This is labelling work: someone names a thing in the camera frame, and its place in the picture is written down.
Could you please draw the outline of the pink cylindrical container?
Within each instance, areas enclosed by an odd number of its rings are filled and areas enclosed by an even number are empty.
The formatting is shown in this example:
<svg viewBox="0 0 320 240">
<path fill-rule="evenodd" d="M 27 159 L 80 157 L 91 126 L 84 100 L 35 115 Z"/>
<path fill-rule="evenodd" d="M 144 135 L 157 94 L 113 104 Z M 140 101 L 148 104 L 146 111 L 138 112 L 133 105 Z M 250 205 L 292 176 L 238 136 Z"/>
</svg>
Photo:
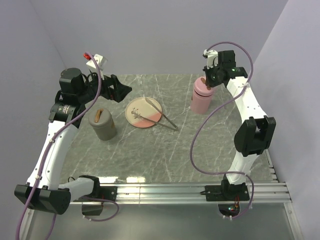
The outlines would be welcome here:
<svg viewBox="0 0 320 240">
<path fill-rule="evenodd" d="M 192 92 L 191 102 L 190 102 L 190 110 L 196 114 L 201 114 L 201 115 L 205 114 L 209 109 L 213 95 L 209 97 L 200 96 L 194 91 L 194 87 L 193 87 L 193 92 Z"/>
</svg>

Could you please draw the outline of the pink round lid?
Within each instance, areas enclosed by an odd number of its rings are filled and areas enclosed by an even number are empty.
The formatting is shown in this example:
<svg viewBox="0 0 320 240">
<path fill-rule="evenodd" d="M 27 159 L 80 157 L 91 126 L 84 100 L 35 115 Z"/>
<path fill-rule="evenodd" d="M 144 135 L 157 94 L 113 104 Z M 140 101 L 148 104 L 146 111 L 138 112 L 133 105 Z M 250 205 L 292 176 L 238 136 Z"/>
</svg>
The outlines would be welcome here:
<svg viewBox="0 0 320 240">
<path fill-rule="evenodd" d="M 201 76 L 195 80 L 193 90 L 202 97 L 209 97 L 214 94 L 216 89 L 214 87 L 207 86 L 206 77 Z"/>
</svg>

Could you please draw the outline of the metal tongs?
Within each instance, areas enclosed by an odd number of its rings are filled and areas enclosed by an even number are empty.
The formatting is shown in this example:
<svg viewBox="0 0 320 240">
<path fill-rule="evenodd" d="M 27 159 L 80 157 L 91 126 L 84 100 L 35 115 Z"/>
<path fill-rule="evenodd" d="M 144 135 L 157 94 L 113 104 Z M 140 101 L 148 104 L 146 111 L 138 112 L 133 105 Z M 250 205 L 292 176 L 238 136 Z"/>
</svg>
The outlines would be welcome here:
<svg viewBox="0 0 320 240">
<path fill-rule="evenodd" d="M 126 108 L 126 118 L 130 124 L 137 128 L 149 128 L 155 125 L 178 130 L 163 112 L 160 103 L 151 97 L 138 97 L 132 100 Z"/>
</svg>

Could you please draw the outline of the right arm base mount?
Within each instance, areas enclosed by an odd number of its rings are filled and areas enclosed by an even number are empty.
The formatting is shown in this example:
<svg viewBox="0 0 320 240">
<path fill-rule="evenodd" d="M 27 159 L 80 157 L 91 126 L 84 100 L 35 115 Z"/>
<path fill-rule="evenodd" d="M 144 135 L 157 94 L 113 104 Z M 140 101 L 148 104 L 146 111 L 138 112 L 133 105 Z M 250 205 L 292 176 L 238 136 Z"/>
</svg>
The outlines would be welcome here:
<svg viewBox="0 0 320 240">
<path fill-rule="evenodd" d="M 230 219 L 240 214 L 240 202 L 251 200 L 245 183 L 234 185 L 222 181 L 221 185 L 206 185 L 200 195 L 205 196 L 207 202 L 218 202 L 219 212 Z"/>
</svg>

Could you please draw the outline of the grey cylindrical container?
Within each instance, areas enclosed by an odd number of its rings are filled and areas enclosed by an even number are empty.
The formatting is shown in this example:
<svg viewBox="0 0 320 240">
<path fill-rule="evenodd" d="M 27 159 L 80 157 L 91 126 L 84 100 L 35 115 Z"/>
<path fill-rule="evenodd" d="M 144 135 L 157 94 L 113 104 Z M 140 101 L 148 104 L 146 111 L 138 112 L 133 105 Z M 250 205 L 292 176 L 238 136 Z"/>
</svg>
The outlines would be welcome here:
<svg viewBox="0 0 320 240">
<path fill-rule="evenodd" d="M 117 134 L 117 129 L 111 112 L 106 108 L 100 108 L 91 112 L 88 122 L 102 141 L 109 141 Z"/>
</svg>

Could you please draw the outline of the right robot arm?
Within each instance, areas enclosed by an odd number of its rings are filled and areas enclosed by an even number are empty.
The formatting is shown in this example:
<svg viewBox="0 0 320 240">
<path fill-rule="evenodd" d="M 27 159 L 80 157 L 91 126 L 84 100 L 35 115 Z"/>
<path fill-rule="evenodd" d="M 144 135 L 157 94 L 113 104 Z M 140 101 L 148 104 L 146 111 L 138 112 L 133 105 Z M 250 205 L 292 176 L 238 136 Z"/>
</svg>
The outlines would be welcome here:
<svg viewBox="0 0 320 240">
<path fill-rule="evenodd" d="M 241 126 L 234 135 L 235 157 L 230 169 L 223 175 L 220 194 L 226 200 L 249 199 L 246 186 L 253 163 L 270 147 L 276 128 L 274 117 L 268 116 L 258 103 L 244 67 L 237 66 L 233 50 L 204 50 L 207 63 L 203 68 L 205 84 L 224 85 L 234 99 L 241 117 Z"/>
</svg>

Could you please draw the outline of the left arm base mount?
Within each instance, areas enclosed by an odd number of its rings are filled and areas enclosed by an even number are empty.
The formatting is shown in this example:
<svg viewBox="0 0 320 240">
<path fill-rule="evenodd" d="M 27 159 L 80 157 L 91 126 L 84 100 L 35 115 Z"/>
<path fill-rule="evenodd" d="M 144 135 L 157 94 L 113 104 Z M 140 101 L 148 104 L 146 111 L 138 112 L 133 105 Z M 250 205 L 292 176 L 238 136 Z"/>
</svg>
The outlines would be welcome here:
<svg viewBox="0 0 320 240">
<path fill-rule="evenodd" d="M 97 194 L 92 193 L 82 196 L 75 200 L 75 202 L 82 202 L 81 213 L 85 217 L 97 217 L 103 213 L 104 209 L 107 209 L 107 204 L 113 204 L 116 202 L 118 193 L 117 186 L 102 186 L 97 191 Z"/>
</svg>

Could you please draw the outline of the grey round lid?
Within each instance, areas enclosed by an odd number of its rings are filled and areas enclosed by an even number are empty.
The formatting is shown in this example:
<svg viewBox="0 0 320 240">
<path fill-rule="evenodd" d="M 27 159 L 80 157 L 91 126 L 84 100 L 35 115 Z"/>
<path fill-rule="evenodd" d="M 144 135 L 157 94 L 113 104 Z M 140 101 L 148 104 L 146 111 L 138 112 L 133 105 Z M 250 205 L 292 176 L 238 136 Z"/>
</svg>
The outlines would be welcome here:
<svg viewBox="0 0 320 240">
<path fill-rule="evenodd" d="M 112 114 L 106 108 L 100 108 L 91 112 L 88 116 L 88 122 L 93 128 L 106 128 L 112 125 Z"/>
</svg>

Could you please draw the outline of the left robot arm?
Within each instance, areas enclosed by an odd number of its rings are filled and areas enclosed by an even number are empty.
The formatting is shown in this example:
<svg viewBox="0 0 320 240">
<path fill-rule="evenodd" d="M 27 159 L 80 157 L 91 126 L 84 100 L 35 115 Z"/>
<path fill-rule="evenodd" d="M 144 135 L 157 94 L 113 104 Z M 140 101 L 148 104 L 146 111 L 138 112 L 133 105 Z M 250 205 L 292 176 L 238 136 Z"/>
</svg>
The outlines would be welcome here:
<svg viewBox="0 0 320 240">
<path fill-rule="evenodd" d="M 102 195 L 96 176 L 81 175 L 74 181 L 60 184 L 69 146 L 89 110 L 86 104 L 94 104 L 98 97 L 119 103 L 132 91 L 114 74 L 106 76 L 92 70 L 86 76 L 75 67 L 61 72 L 59 85 L 38 162 L 26 183 L 18 184 L 14 190 L 25 209 L 56 215 L 64 214 L 74 200 L 86 197 L 96 201 Z"/>
</svg>

